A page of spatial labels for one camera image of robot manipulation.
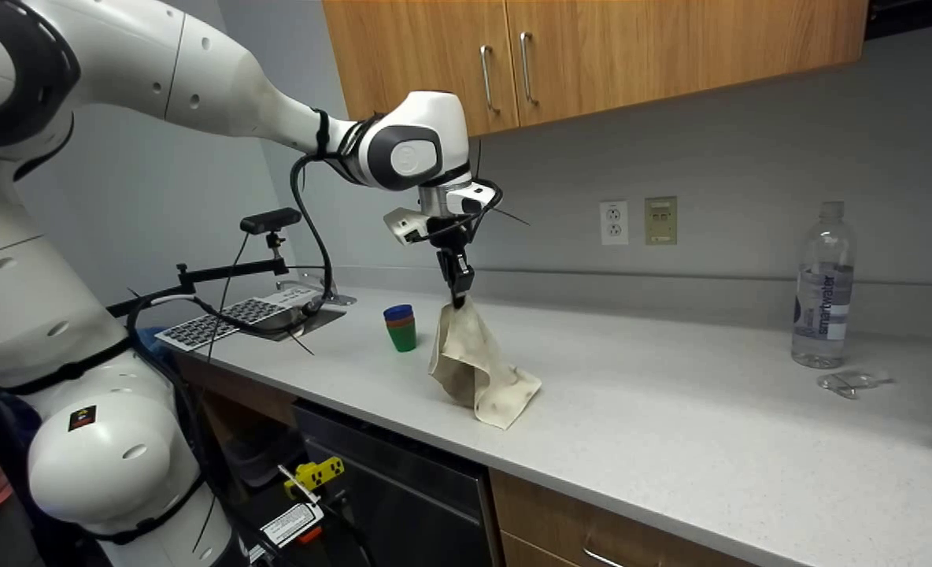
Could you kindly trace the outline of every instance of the beige cloth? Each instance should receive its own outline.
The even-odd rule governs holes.
[[[542,388],[536,376],[509,370],[502,360],[472,303],[440,309],[433,376],[479,422],[499,427],[509,427]]]

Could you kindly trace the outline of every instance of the wooden cabinet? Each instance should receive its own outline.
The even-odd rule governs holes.
[[[352,115],[456,92],[502,132],[860,57],[870,0],[323,0]]]
[[[506,567],[739,567],[727,554],[492,471]]]

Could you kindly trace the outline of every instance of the dishwasher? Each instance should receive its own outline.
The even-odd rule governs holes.
[[[489,469],[301,399],[311,461],[347,462],[352,522],[377,567],[502,567]]]

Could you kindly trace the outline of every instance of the lower cabinet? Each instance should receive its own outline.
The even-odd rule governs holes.
[[[739,567],[727,554],[492,471],[506,567]]]

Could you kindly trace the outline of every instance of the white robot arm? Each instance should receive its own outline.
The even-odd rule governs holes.
[[[114,564],[218,564],[230,522],[174,425],[170,384],[126,351],[122,323],[13,199],[17,179],[64,150],[81,105],[271,139],[360,185],[420,190],[422,211],[389,224],[404,241],[438,246],[454,303],[472,282],[467,241],[502,191],[471,174],[454,94],[416,92],[382,121],[334,121],[174,6],[0,0],[0,388],[44,419],[30,450],[31,497],[100,536]]]

